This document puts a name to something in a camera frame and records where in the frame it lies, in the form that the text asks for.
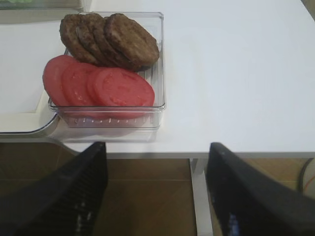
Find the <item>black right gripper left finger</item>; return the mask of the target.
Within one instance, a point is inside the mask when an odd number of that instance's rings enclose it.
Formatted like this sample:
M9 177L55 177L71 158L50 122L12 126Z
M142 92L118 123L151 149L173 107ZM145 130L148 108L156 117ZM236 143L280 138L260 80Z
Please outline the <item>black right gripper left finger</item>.
M108 184L106 144L96 142L26 187L0 198L2 236L91 236Z

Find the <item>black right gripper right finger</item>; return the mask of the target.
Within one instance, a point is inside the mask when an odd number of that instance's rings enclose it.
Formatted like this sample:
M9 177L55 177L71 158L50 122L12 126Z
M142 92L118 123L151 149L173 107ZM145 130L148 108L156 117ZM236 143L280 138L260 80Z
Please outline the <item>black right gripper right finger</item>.
M313 236L315 201L211 143L206 182L224 236Z

